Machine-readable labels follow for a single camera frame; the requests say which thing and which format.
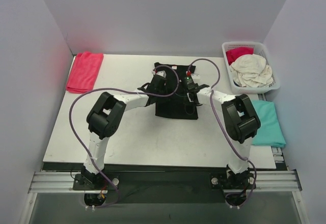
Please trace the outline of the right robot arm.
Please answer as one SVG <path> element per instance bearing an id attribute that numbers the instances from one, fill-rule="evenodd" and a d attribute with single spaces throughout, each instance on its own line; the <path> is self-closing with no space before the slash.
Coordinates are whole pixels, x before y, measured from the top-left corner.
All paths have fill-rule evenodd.
<path id="1" fill-rule="evenodd" d="M 246 94 L 229 95 L 215 91 L 208 85 L 198 85 L 192 75 L 183 79 L 187 96 L 196 105 L 209 105 L 225 136 L 232 153 L 227 164 L 230 172 L 226 183 L 238 187 L 248 173 L 252 138 L 257 134 L 261 122 Z"/>

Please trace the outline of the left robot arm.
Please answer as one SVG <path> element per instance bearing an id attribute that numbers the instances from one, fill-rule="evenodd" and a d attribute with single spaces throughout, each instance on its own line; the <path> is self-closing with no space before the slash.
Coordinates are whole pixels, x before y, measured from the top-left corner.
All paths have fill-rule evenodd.
<path id="1" fill-rule="evenodd" d="M 146 87 L 131 93 L 112 95 L 102 93 L 87 116 L 90 141 L 87 159 L 81 171 L 85 183 L 91 189 L 98 189 L 103 183 L 100 171 L 104 169 L 104 157 L 108 140 L 116 133 L 123 114 L 131 109 L 154 104 L 158 95 L 167 94 L 166 74 L 155 74 Z"/>

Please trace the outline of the black t shirt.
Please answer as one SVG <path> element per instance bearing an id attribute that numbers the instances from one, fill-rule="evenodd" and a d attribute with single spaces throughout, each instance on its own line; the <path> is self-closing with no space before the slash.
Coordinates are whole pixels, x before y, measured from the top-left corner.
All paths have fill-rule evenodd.
<path id="1" fill-rule="evenodd" d="M 168 94 L 175 91 L 175 88 L 178 88 L 172 96 L 158 99 L 158 102 L 155 104 L 155 115 L 166 119 L 197 120 L 197 107 L 189 101 L 183 84 L 188 66 L 156 62 L 154 67 L 157 71 L 164 71 L 166 73 L 166 89 Z"/>

